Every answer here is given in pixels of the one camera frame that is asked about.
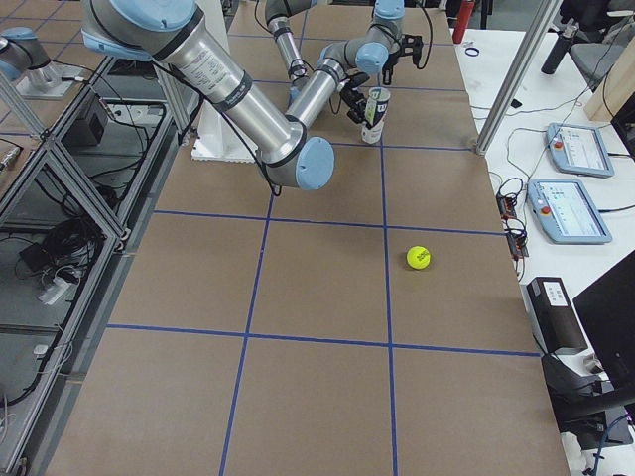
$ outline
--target blue tape line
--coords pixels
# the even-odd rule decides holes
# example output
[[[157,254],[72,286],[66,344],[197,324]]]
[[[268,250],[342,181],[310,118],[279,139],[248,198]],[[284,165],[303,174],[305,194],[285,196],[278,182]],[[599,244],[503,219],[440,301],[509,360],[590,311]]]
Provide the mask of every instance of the blue tape line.
[[[443,147],[443,146],[390,146],[384,145],[384,149],[409,149],[416,151],[448,151],[448,152],[471,152],[469,147]]]
[[[247,344],[249,343],[249,331],[251,330],[251,321],[254,315],[254,307],[256,305],[256,297],[258,296],[258,285],[260,283],[260,273],[262,271],[262,263],[265,256],[265,248],[267,246],[267,235],[269,234],[269,218],[271,217],[271,210],[274,204],[274,195],[269,197],[269,208],[267,210],[267,221],[265,222],[265,229],[262,233],[262,244],[260,245],[260,256],[258,258],[258,267],[256,268],[256,276],[254,278],[254,288],[251,294],[251,301],[249,302],[249,312],[247,314],[247,323],[245,325],[245,336],[242,341],[242,349],[240,351],[240,361],[238,363],[238,373],[236,375],[236,383],[234,385],[234,394],[231,398],[231,408],[229,411],[229,419],[227,422],[227,432],[225,433],[225,442],[222,448],[222,458],[220,460],[220,468],[218,475],[223,476],[225,474],[225,466],[227,464],[227,454],[229,452],[229,443],[231,441],[231,430],[233,429],[234,417],[236,415],[236,405],[238,403],[238,394],[240,392],[240,383],[242,380],[242,371],[245,365],[245,359],[247,356]]]
[[[430,350],[433,352],[450,352],[454,354],[504,355],[511,357],[540,357],[538,352],[517,350],[470,349],[463,347],[439,347],[437,345],[393,344],[395,349]]]
[[[388,377],[390,382],[390,424],[393,450],[393,476],[399,476],[399,453],[397,448],[397,405],[395,396],[395,362],[393,352],[393,322],[390,292],[390,254],[388,246],[388,204],[386,200],[386,174],[384,163],[383,140],[379,142],[379,154],[381,164],[381,201],[384,230],[384,275],[386,283],[386,324],[388,328]]]
[[[277,335],[277,334],[249,334],[249,337],[263,340],[284,340],[288,342],[310,342],[315,344],[336,344],[336,345],[353,345],[361,347],[383,347],[388,348],[389,344],[384,342],[372,342],[367,340],[348,340],[348,339],[330,339],[327,337],[303,337],[294,335]]]
[[[214,330],[214,329],[197,329],[190,327],[169,327],[161,325],[144,325],[144,324],[125,324],[125,323],[109,323],[106,325],[109,329],[122,329],[122,330],[139,330],[150,332],[174,332],[180,334],[199,334],[199,335],[214,335],[218,337],[238,337],[260,340],[280,340],[288,342],[307,342],[315,344],[334,344],[334,345],[352,345],[361,347],[381,347],[381,348],[394,348],[394,349],[406,349],[406,350],[421,350],[430,352],[448,352],[455,354],[481,354],[481,355],[502,355],[512,357],[540,357],[536,352],[525,352],[516,350],[497,350],[497,349],[476,349],[469,347],[443,347],[439,345],[425,345],[425,344],[408,344],[393,342],[376,342],[372,340],[355,340],[355,339],[335,339],[328,337],[308,337],[298,335],[282,335],[282,334],[263,334],[263,333],[248,333],[231,331],[231,330]]]
[[[307,19],[307,15],[309,14],[309,10],[305,11],[305,21]],[[228,33],[227,37],[229,38],[266,38],[266,39],[271,39],[271,37],[268,37],[266,35],[255,35],[255,34],[250,34],[250,33]],[[329,43],[333,43],[333,42],[345,42],[347,40],[350,40],[349,38],[315,38],[315,37],[305,37],[304,35],[301,36],[301,40],[310,40],[313,42],[329,42]],[[433,47],[454,47],[455,45],[452,43],[433,43]]]
[[[4,120],[9,117],[9,114],[11,114],[11,111],[7,112],[4,117],[2,119],[0,119],[0,124],[2,124],[4,122]],[[17,136],[17,135],[21,135],[18,132],[4,132],[2,131],[2,135],[3,136]]]
[[[285,85],[289,85],[288,81],[282,81],[279,79],[254,79],[254,82],[260,82],[263,84],[285,84]],[[381,86],[380,81],[376,81],[375,86]],[[361,86],[362,89],[367,89],[369,87],[375,87],[375,86]],[[402,89],[402,90],[406,90],[406,91],[428,91],[428,92],[466,92],[465,89],[453,89],[453,88],[445,88],[445,87],[418,87],[418,86],[390,86],[390,89]]]
[[[16,8],[14,8],[11,12],[9,12],[7,14],[6,17],[0,17],[0,23],[4,22],[5,20],[9,19],[9,18],[14,18],[13,14],[16,13],[18,10],[20,10],[20,8],[27,3],[27,0],[22,0],[22,2],[20,3],[20,5],[18,5]]]
[[[307,18],[309,17],[309,10],[305,10],[305,19],[302,21],[302,29],[300,30],[300,42],[298,43],[298,51],[302,55],[302,43],[305,40],[305,29],[307,28]]]
[[[273,221],[277,223],[301,223],[309,225],[327,225],[327,226],[351,226],[357,228],[374,228],[381,229],[387,228],[389,230],[408,230],[408,231],[429,231],[435,233],[462,233],[467,235],[486,235],[486,236],[505,236],[502,231],[482,231],[482,230],[461,230],[452,228],[434,228],[434,227],[420,227],[420,226],[406,226],[406,225],[378,225],[373,223],[347,223],[344,221],[319,221],[308,220],[302,218],[277,218],[277,217],[259,217],[259,216],[247,216],[247,215],[224,215],[222,213],[203,213],[196,211],[177,211],[177,210],[155,210],[157,214],[162,215],[180,215],[180,216],[200,216],[207,218],[228,218],[234,220],[255,220],[255,221]]]
[[[503,231],[460,230],[452,228],[432,228],[419,226],[388,225],[391,230],[433,231],[437,233],[463,233],[467,235],[505,236]]]
[[[79,30],[77,33],[75,33],[72,38],[70,39],[70,41],[60,50],[60,52],[56,55],[55,59],[58,60],[60,58],[60,56],[62,55],[63,52],[65,52],[66,48],[68,48],[70,45],[76,45],[79,42],[76,42],[74,39],[77,38],[77,35],[81,34],[81,30]]]
[[[36,32],[37,32],[37,31],[38,31],[38,30],[40,30],[42,27],[44,27],[44,26],[46,25],[46,23],[47,23],[49,20],[51,20],[51,19],[53,18],[54,14],[55,14],[55,13],[57,13],[57,12],[60,10],[60,8],[61,8],[61,7],[63,7],[63,6],[64,6],[64,4],[65,4],[65,2],[60,2],[60,5],[58,5],[58,8],[56,8],[56,9],[55,9],[55,10],[51,13],[51,15],[49,15],[47,18],[45,18],[45,19],[44,19],[44,22],[42,22],[42,25],[40,25],[40,26],[39,26],[38,28],[36,28],[34,31],[36,31]]]
[[[178,210],[155,210],[160,215],[183,215],[183,216],[203,216],[206,218],[230,218],[235,220],[256,220],[266,221],[264,216],[249,216],[249,215],[225,215],[222,213],[204,213],[199,211],[178,211]]]
[[[272,217],[271,221],[278,223],[306,223],[310,225],[331,225],[331,226],[352,226],[358,228],[378,228],[381,229],[383,225],[373,225],[371,223],[347,223],[344,221],[319,221],[319,220],[305,220],[301,218],[276,218]]]
[[[243,332],[232,332],[229,330],[212,330],[212,329],[190,329],[187,327],[165,327],[159,325],[140,325],[140,324],[117,324],[109,323],[106,327],[109,329],[126,329],[126,330],[152,330],[155,332],[174,332],[176,334],[203,334],[217,335],[220,337],[244,337]]]
[[[58,10],[64,5],[64,2],[62,2],[62,4],[60,5],[60,7],[58,7]],[[53,17],[53,15],[58,11],[56,10],[55,12],[53,12],[51,14],[51,17]],[[81,20],[75,19],[75,18],[45,18],[44,21],[45,22],[76,22],[76,23],[81,23]],[[41,18],[23,18],[23,17],[11,17],[11,20],[29,20],[29,21],[33,21],[33,20],[42,20]]]

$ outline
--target label on robot arm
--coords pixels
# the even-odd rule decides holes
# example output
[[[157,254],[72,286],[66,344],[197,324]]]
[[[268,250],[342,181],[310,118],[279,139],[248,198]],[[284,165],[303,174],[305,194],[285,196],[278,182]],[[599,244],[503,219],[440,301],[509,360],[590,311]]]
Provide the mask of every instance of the label on robot arm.
[[[180,67],[180,70],[205,95],[211,94],[229,75],[229,70],[209,51],[201,52],[190,64]]]
[[[545,281],[543,285],[547,292],[547,298],[549,298],[549,304],[553,307],[567,307],[567,299],[560,283],[557,281]]]

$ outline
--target table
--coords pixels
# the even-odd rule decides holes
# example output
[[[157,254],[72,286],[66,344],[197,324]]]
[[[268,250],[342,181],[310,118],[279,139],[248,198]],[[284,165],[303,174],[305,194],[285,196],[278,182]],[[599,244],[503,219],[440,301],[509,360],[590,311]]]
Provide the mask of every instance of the table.
[[[465,33],[465,43],[457,46],[456,52],[472,106],[486,108],[492,104],[522,38],[522,32],[468,30]],[[591,92],[586,89],[586,83],[571,57],[566,56],[553,75],[540,72],[555,40],[555,34],[546,35],[516,94],[516,99],[523,106],[517,110],[510,109],[509,114],[516,115],[505,118],[487,151],[489,169],[504,179],[526,179],[506,161],[507,139],[514,129],[525,127],[545,130],[549,123],[562,122],[568,116],[568,123],[600,127],[606,125],[591,123],[586,118],[582,105],[589,99]],[[465,44],[479,48],[480,55],[475,58],[467,56],[464,53]],[[553,111],[517,114],[519,111],[553,108],[577,97],[578,104],[575,107],[570,102]],[[487,115],[486,110],[477,108],[473,109],[473,113],[475,118]],[[483,120],[476,120],[477,128],[482,124]],[[602,127],[601,134],[610,153],[627,154],[612,127]],[[519,132],[510,141],[510,157],[526,172],[530,172],[540,159],[533,178],[571,179],[573,176],[561,174],[554,168],[547,154],[541,158],[544,148],[544,134]],[[584,182],[598,208],[616,208],[635,203],[635,163],[632,159],[619,157],[613,157],[611,161],[615,167],[613,178],[579,178]],[[492,184],[496,190],[499,182],[493,178]],[[524,197],[521,196],[520,203],[523,202]],[[530,253],[530,257],[525,260],[526,269],[521,285],[528,284],[537,276],[561,277],[570,298],[573,298],[635,248],[632,239],[635,210],[603,215],[613,235],[613,241],[601,246],[554,245],[542,232],[537,220],[531,211],[528,211],[528,206],[523,207],[520,214],[527,223]],[[577,356],[563,356],[562,360],[579,373],[587,375],[582,360],[590,353],[591,349]],[[616,454],[617,457],[611,458],[611,454]],[[628,474],[629,470],[632,471],[635,467],[633,447],[609,448],[606,453],[602,452],[602,455],[606,460],[600,465],[600,474],[620,471]]]
[[[231,53],[284,109],[253,14],[241,4]],[[298,16],[303,55],[369,16]],[[431,16],[430,66],[396,68],[382,144],[343,114],[312,127],[337,156],[324,189],[273,198],[253,166],[182,151],[47,474],[568,474],[446,18]],[[405,24],[426,31],[418,10]],[[404,261],[416,243],[433,252],[422,272]]]

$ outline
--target white cable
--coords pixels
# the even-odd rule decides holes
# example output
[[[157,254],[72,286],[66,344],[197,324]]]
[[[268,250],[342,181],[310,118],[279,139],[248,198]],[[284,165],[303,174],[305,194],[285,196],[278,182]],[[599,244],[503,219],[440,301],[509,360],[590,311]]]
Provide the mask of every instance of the white cable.
[[[4,416],[0,420],[0,424],[2,424],[0,444],[4,443],[4,440],[7,438],[7,433],[9,432],[9,400],[7,399],[7,394],[3,394],[2,399],[4,401]]]

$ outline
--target yellow tennis ball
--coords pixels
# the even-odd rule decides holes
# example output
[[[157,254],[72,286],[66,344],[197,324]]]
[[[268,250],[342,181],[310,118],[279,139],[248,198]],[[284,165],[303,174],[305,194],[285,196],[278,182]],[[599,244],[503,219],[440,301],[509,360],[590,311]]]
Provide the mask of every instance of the yellow tennis ball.
[[[422,270],[423,268],[428,267],[432,256],[433,255],[427,248],[424,248],[423,246],[413,246],[410,250],[408,250],[406,261],[411,268],[414,268],[415,270]]]

